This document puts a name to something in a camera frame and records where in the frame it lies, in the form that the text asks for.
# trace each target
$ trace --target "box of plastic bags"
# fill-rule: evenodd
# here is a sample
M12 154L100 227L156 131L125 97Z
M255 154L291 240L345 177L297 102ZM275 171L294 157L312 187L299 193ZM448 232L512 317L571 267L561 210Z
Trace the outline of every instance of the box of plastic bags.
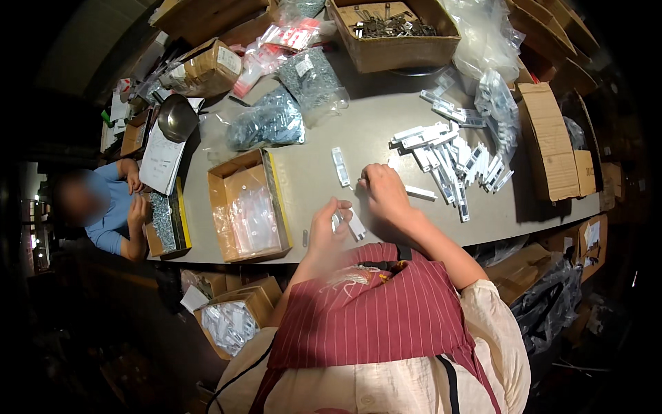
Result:
M224 262L283 257L293 246L273 155L245 152L207 172L218 247Z
M229 360L266 326L282 295L270 276L223 293L193 314L214 351Z

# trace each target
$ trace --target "black cable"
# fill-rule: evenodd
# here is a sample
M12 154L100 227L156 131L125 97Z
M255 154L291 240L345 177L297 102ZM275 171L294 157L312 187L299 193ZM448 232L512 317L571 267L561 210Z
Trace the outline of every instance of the black cable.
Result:
M255 362L253 363L253 365L249 366L249 367L246 368L244 371L240 372L239 375L237 375L236 377L232 378L230 381L226 382L226 383L220 388L220 390L216 391L216 393L214 394L214 396L211 397L211 399L209 400L209 402L207 402L207 407L205 408L205 414L209 414L209 408L211 407L211 404L212 404L212 402L214 402L214 401L216 401L216 404L218 405L218 409L220 410L220 414L225 414L225 412L223 411L223 408L220 406L220 403L218 402L218 400L217 400L216 398L218 397L218 395L219 395L224 389L227 388L227 386L229 386L230 384L232 384L233 382L235 382L236 380L238 380L238 379L239 379L242 375L244 375L246 372L248 372L248 371L252 370L253 368L255 368L256 366L258 366L258 365L260 364L260 362L262 362L262 360L263 360L264 358L267 357L267 355L269 354L269 352L271 352L271 347L273 346L273 341L274 341L275 339L276 339L276 336L274 335L274 336L273 336L273 339L271 340L271 344L269 344L269 348L267 348L267 350L264 352L264 354L262 354L262 356L260 356L260 358L259 358L257 361L255 361Z

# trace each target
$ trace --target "gray table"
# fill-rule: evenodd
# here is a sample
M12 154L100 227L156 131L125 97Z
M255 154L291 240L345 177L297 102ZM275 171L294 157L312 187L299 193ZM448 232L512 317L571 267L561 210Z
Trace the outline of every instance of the gray table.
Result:
M431 202L410 198L411 203L462 246L528 234L599 213L598 194L564 200L555 205L537 201L526 149L521 144L511 161L515 174L498 193L485 193L477 183L467 189L471 220L461 223L457 209L444 203L432 176L420 170L411 154L399 156L396 150L389 150L388 145L388 140L396 132L443 120L430 110L431 104L418 97L421 89L433 87L434 77L413 78L391 72L358 74L340 39L338 42L341 50L329 54L329 59L350 94L352 101L349 109L342 111L340 116L328 117L321 126L308 129L306 144L271 150L294 240L294 247L288 255L273 262L301 261L306 254L306 248L301 243L303 231L309 229L314 212L332 195L350 200L370 230L371 218L360 189L353 186L352 191L340 187L331 159L331 148L336 146L342 149L353 181L360 177L366 165L387 163L389 158L393 158L405 184L435 191L440 196L439 200ZM277 84L273 77L263 78L245 100L254 103ZM474 108L473 97L464 94L459 85L451 88L444 98L457 107ZM190 163L188 159L183 162L180 174L185 174L184 204L193 247L174 261L223 263L209 205L207 170L235 155L224 143L225 125L219 119L231 115L238 108L239 105L227 99L211 105L206 111L218 112L207 115L201 123L199 139L196 136L187 143L189 154L185 157L190 158ZM461 129L460 135L471 146L480 140L490 148L491 154L495 153L487 129ZM383 240L397 241L397 237L397 234L378 235L369 231L367 238L360 243L348 240L347 247Z

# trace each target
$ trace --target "blue shirt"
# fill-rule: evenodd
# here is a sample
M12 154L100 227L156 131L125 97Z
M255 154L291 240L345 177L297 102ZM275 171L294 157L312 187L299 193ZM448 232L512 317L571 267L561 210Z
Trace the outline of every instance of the blue shirt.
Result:
M111 204L106 215L95 224L85 227L85 231L96 247L110 253L121 254L122 237L128 238L126 216L133 196L128 194L126 181L119 180L116 163L101 166L92 174L98 174L93 176L96 184L108 185Z

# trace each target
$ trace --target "red striped apron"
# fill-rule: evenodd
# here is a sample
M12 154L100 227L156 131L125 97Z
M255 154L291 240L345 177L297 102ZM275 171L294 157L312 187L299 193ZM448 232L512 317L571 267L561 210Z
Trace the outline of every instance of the red striped apron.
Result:
M350 251L345 266L396 262L398 256L395 244L368 244ZM444 265L413 250L411 259L395 275L348 268L341 282L309 280L294 285L250 413L263 412L269 392L287 369L438 356L447 372L454 374L440 356L445 354L478 379L500 414ZM368 284L356 277L347 279L348 274L369 275Z

